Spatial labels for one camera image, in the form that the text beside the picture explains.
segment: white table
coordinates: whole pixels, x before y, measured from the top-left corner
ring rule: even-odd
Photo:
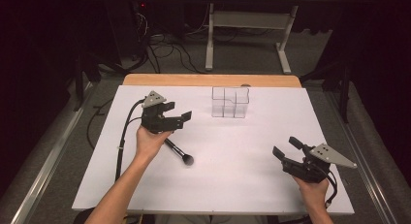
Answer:
[[[288,144],[294,136],[308,145],[325,143],[321,127],[303,88],[251,87],[244,119],[211,117],[210,86],[120,86],[73,204],[73,209],[97,205],[114,183],[117,147],[130,108],[151,90],[175,102],[165,116],[192,111],[192,119],[170,136],[194,156],[185,166],[163,146],[145,172],[129,211],[189,214],[305,213],[300,192],[282,172],[271,151],[274,145],[287,157],[300,161],[303,153]],[[133,116],[140,116],[136,108]],[[138,121],[126,135],[122,170],[135,152]],[[338,194],[330,214],[354,213],[338,171]],[[332,193],[330,186],[328,196]]]

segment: black wire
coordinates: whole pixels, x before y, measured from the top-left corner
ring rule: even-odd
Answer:
[[[148,61],[150,62],[151,66],[153,67],[154,73],[159,74],[159,73],[157,72],[157,69],[156,69],[155,66],[154,66],[154,63],[151,61],[151,58],[150,58],[150,57],[148,57]]]
[[[87,130],[86,130],[86,137],[87,137],[87,141],[88,144],[90,145],[90,147],[92,149],[95,148],[95,145],[91,142],[91,138],[90,138],[90,126],[91,123],[93,122],[93,119],[97,116],[97,115],[104,115],[103,113],[100,113],[101,109],[106,106],[107,104],[109,104],[114,98],[109,99],[106,103],[104,103],[102,106],[95,106],[94,108],[97,109],[94,114],[91,116],[90,120],[88,121],[87,124]]]
[[[214,36],[213,40],[216,41],[216,42],[220,42],[220,43],[228,43],[228,42],[232,41],[233,39],[235,39],[237,36],[238,36],[238,29],[236,28],[236,29],[234,29],[234,36],[232,36],[230,39],[228,39],[228,40],[219,40],[218,38],[216,38]]]
[[[137,120],[137,119],[141,119],[141,117],[136,117],[136,118],[131,119],[131,120],[128,122],[127,125],[129,125],[131,122],[133,122],[133,121],[135,121],[135,120]]]
[[[252,32],[241,31],[241,30],[244,30],[244,29],[247,29],[247,28],[240,28],[239,31],[238,31],[238,34],[241,35],[241,36],[264,36],[264,35],[272,32],[274,30],[274,29],[265,29],[261,33],[252,33]]]
[[[209,10],[210,10],[210,5],[208,4],[206,6],[206,9],[205,9],[203,22],[200,24],[199,27],[194,28],[193,31],[185,33],[184,34],[185,36],[189,36],[191,34],[195,34],[195,33],[198,33],[198,32],[201,32],[201,31],[204,31],[204,30],[208,29],[208,27],[205,27],[205,24],[206,24],[206,21],[207,21],[207,17],[209,16]]]
[[[236,27],[214,27],[215,32],[219,32],[223,35],[236,34],[239,28]]]
[[[164,35],[164,34],[156,34],[156,35],[161,35],[163,37],[163,39],[159,40],[156,43],[150,42],[151,45],[157,45],[157,44],[162,43],[166,40],[166,35]]]
[[[336,196],[336,194],[337,194],[337,183],[336,183],[335,176],[334,176],[334,174],[332,173],[332,171],[330,171],[330,173],[332,174],[332,177],[333,177],[333,180],[332,180],[332,178],[329,176],[329,174],[326,173],[326,172],[324,172],[320,167],[318,167],[318,166],[315,165],[315,164],[312,164],[312,166],[313,166],[316,170],[318,170],[318,171],[320,171],[322,174],[324,174],[324,176],[327,177],[327,180],[328,180],[328,181],[330,182],[330,184],[332,185],[332,188],[333,188],[332,195],[326,200],[326,208],[328,208],[328,207],[332,204],[332,199],[333,199],[333,198]]]
[[[160,64],[158,63],[157,55],[154,53],[154,50],[153,50],[153,48],[151,47],[151,45],[148,45],[148,48],[150,48],[151,53],[153,54],[154,59],[155,59],[155,62],[156,62],[156,64],[157,64],[157,69],[158,69],[157,73],[158,73],[158,74],[161,74],[161,68],[160,68]]]
[[[330,178],[330,176],[327,176],[327,179],[329,180],[330,184],[332,185],[334,191],[333,191],[332,195],[327,199],[326,206],[328,206],[328,207],[332,204],[332,199],[334,199],[334,197],[336,196],[336,193],[337,193],[337,184],[336,184],[335,176],[334,176],[332,171],[330,171],[330,173],[332,174],[333,181]]]
[[[180,43],[167,43],[166,40],[163,39],[162,41],[159,41],[159,42],[157,42],[156,44],[153,44],[153,45],[154,45],[154,46],[158,46],[158,47],[156,47],[156,48],[152,48],[152,46],[150,46],[151,52],[152,52],[152,54],[154,55],[154,57],[156,58],[156,62],[157,62],[157,66],[158,66],[158,67],[159,67],[159,63],[158,63],[158,60],[157,60],[158,58],[168,57],[168,56],[170,56],[170,55],[176,50],[176,51],[179,53],[181,65],[182,65],[185,69],[187,69],[187,70],[190,71],[190,72],[194,72],[194,73],[198,73],[198,74],[207,74],[207,72],[199,71],[199,70],[196,68],[196,66],[193,64],[193,62],[192,62],[192,60],[191,60],[191,55],[190,55],[190,53],[188,53],[188,51],[185,49],[185,47],[184,47],[182,44],[180,44]],[[157,50],[158,48],[162,48],[162,47],[172,48],[172,50],[171,50],[168,54],[166,54],[166,55],[158,56],[158,55],[155,53],[155,50]],[[192,68],[190,68],[190,67],[188,67],[188,66],[185,65],[185,63],[184,63],[184,61],[183,61],[183,53],[182,53],[182,51],[184,51],[184,53],[187,55],[187,57],[188,57],[188,63],[189,63],[189,65],[190,65],[190,67],[192,67]]]
[[[124,138],[126,137],[127,127],[129,125],[129,123],[131,122],[130,121],[131,115],[133,114],[133,111],[136,108],[136,106],[141,104],[142,102],[144,102],[144,99],[139,100],[138,102],[136,102],[136,104],[133,105],[133,107],[129,111],[126,122],[124,124],[123,133],[121,134],[120,146],[118,148],[117,168],[116,168],[116,171],[115,171],[115,180],[118,180],[120,178],[120,175],[121,175],[121,164],[122,164],[122,161],[123,161],[123,151],[124,151],[124,144],[125,144]]]
[[[172,43],[172,46],[173,46],[173,45],[177,45],[177,46],[179,46],[179,47],[182,48],[182,50],[183,50],[183,51],[185,52],[185,54],[187,55],[187,57],[188,57],[188,63],[190,63],[190,65],[193,67],[194,72],[197,72],[197,73],[199,73],[199,74],[207,74],[206,72],[201,72],[201,71],[197,70],[196,66],[195,66],[195,65],[193,64],[193,62],[191,61],[190,53],[188,53],[188,51],[185,49],[185,47],[184,47],[182,44],[180,44],[180,43]],[[178,51],[180,52],[181,64],[182,64],[186,69],[188,69],[188,68],[184,65],[184,63],[183,63],[183,61],[182,61],[181,51],[180,51],[180,50],[178,50]]]
[[[113,74],[114,75],[114,74],[118,73],[118,71],[113,69],[113,67],[115,66],[117,68],[117,70],[124,71],[125,73],[130,73],[131,71],[134,71],[134,70],[140,68],[143,64],[145,64],[146,61],[147,61],[147,55],[145,53],[140,58],[139,62],[137,62],[136,64],[134,64],[133,66],[131,66],[129,68],[123,68],[122,66],[120,66],[118,64],[108,63],[106,61],[106,62],[103,62],[102,64],[108,66],[112,70],[107,70],[107,69],[99,67],[99,71],[107,73],[107,74]]]
[[[206,39],[208,37],[208,32],[206,31],[199,31],[197,33],[192,33],[190,35],[185,35],[185,37],[193,39],[193,40],[203,40]]]
[[[159,55],[155,54],[157,58],[168,57],[168,56],[172,55],[172,53],[174,52],[174,47],[170,46],[170,45],[165,45],[165,46],[160,46],[160,47],[154,48],[154,51],[157,50],[158,48],[171,48],[172,50],[170,50],[169,53],[167,53],[166,55],[163,55],[163,56],[159,56]]]

